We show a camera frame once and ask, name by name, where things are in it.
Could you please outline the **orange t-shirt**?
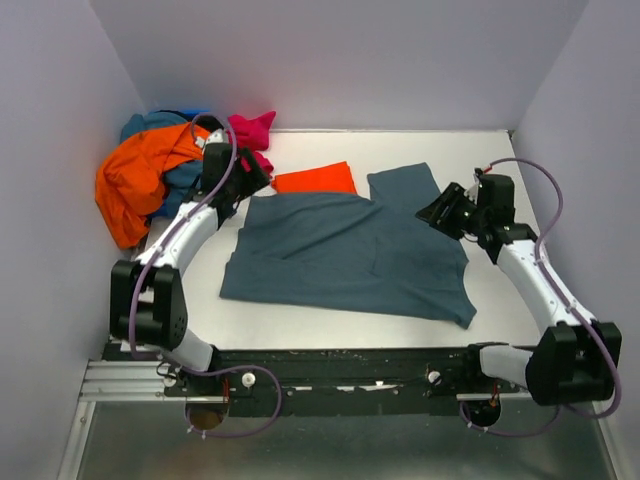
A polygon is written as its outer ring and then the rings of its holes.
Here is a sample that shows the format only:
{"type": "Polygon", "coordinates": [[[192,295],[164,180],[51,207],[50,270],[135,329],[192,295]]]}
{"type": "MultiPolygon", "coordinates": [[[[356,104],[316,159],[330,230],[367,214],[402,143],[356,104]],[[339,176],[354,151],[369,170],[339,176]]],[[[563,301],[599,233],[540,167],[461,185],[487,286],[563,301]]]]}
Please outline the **orange t-shirt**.
{"type": "Polygon", "coordinates": [[[95,201],[116,246],[129,249],[149,232],[147,217],[163,204],[164,174],[202,159],[188,123],[132,135],[104,160],[96,173],[95,201]]]}
{"type": "Polygon", "coordinates": [[[351,169],[347,162],[338,162],[323,167],[279,174],[275,176],[271,186],[279,194],[357,194],[351,169]]]}

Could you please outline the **grey-blue t-shirt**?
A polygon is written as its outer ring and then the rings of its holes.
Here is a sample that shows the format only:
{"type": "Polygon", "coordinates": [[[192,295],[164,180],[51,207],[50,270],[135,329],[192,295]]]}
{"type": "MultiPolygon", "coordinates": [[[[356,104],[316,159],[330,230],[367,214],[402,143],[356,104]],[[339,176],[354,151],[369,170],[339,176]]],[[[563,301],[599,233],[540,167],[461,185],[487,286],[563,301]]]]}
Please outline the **grey-blue t-shirt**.
{"type": "Polygon", "coordinates": [[[453,322],[476,314],[461,244],[416,218],[440,190],[427,164],[368,175],[367,198],[253,198],[220,289],[224,299],[453,322]]]}

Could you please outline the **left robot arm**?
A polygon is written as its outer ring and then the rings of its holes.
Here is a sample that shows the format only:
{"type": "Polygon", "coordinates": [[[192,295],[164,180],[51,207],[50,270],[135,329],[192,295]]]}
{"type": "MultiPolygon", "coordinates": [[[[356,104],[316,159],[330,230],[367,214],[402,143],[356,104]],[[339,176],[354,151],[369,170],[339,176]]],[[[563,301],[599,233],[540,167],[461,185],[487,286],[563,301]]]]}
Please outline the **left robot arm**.
{"type": "Polygon", "coordinates": [[[219,352],[188,325],[182,276],[196,253],[243,200],[270,183],[269,174],[247,147],[208,143],[203,170],[158,239],[133,260],[111,270],[110,334],[140,345],[195,375],[216,370],[219,352]]]}

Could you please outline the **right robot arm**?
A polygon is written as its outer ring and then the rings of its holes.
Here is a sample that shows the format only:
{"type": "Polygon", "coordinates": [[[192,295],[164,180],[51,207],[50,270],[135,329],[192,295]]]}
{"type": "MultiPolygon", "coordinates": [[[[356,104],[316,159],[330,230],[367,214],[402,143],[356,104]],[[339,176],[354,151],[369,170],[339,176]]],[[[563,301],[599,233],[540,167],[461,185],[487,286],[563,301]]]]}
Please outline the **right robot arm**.
{"type": "Polygon", "coordinates": [[[533,347],[472,346],[480,375],[513,383],[541,406],[621,399],[621,332],[601,323],[570,294],[542,255],[531,227],[515,220],[515,185],[505,175],[475,173],[466,189],[447,186],[417,218],[446,236],[469,235],[511,281],[541,332],[533,347]]]}

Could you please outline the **magenta t-shirt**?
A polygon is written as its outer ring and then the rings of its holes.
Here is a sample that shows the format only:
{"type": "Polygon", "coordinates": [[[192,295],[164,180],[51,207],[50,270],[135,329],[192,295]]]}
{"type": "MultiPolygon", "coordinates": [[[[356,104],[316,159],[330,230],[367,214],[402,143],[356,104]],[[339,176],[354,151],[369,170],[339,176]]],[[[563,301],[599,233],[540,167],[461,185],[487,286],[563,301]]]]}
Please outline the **magenta t-shirt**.
{"type": "Polygon", "coordinates": [[[228,118],[230,126],[235,132],[238,147],[240,149],[248,148],[259,166],[268,175],[273,173],[274,166],[263,153],[270,148],[270,132],[275,118],[275,111],[266,112],[252,119],[238,114],[228,118]]]}

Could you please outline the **teal blue t-shirt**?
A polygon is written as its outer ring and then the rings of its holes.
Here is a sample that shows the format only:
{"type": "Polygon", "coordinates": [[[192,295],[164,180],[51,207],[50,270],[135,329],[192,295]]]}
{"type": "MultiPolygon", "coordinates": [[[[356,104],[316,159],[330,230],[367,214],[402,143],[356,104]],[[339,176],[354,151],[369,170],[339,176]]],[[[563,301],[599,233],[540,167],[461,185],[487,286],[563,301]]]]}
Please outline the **teal blue t-shirt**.
{"type": "MultiPolygon", "coordinates": [[[[193,117],[193,114],[171,110],[155,111],[147,115],[134,114],[121,130],[120,143],[141,132],[189,123],[193,117]]],[[[174,218],[189,189],[199,183],[201,173],[202,164],[197,159],[166,170],[162,176],[166,189],[165,198],[161,207],[148,218],[174,218]]]]}

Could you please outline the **crumpled orange t-shirt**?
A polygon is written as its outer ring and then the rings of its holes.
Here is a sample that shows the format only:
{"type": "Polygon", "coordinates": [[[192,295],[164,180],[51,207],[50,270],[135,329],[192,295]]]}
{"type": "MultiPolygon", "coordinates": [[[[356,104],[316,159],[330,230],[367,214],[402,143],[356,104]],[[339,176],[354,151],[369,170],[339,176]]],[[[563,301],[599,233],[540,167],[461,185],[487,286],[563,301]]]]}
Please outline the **crumpled orange t-shirt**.
{"type": "Polygon", "coordinates": [[[163,204],[164,174],[202,159],[188,123],[132,135],[104,160],[96,173],[95,201],[116,246],[129,249],[149,232],[147,217],[163,204]]]}

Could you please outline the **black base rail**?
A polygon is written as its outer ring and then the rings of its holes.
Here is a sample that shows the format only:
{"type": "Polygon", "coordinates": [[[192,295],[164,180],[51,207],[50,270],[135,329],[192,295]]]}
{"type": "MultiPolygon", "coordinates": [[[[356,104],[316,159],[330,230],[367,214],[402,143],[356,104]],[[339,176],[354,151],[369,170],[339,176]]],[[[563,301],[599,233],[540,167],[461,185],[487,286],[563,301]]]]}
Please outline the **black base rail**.
{"type": "Polygon", "coordinates": [[[446,416],[509,386],[481,374],[466,347],[226,350],[214,366],[219,377],[172,369],[165,394],[226,402],[236,417],[446,416]]]}

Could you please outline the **aluminium extrusion frame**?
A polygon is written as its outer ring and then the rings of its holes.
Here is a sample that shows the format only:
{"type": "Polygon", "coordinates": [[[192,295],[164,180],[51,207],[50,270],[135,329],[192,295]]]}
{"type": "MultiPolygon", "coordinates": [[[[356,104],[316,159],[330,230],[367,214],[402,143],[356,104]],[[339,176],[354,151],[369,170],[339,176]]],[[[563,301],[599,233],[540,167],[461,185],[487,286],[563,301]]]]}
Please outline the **aluminium extrusion frame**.
{"type": "MultiPolygon", "coordinates": [[[[232,237],[210,239],[195,254],[186,270],[186,302],[189,311],[188,328],[200,340],[210,344],[222,343],[222,335],[213,329],[215,308],[220,306],[218,291],[222,284],[224,265],[230,258],[236,240],[232,237]]],[[[165,393],[165,383],[155,373],[157,358],[149,358],[151,351],[143,350],[141,360],[130,356],[129,346],[113,337],[105,343],[101,354],[91,360],[85,371],[80,394],[58,473],[60,479],[78,479],[87,456],[90,428],[97,421],[98,406],[117,403],[124,405],[163,404],[179,402],[165,393]]]]}

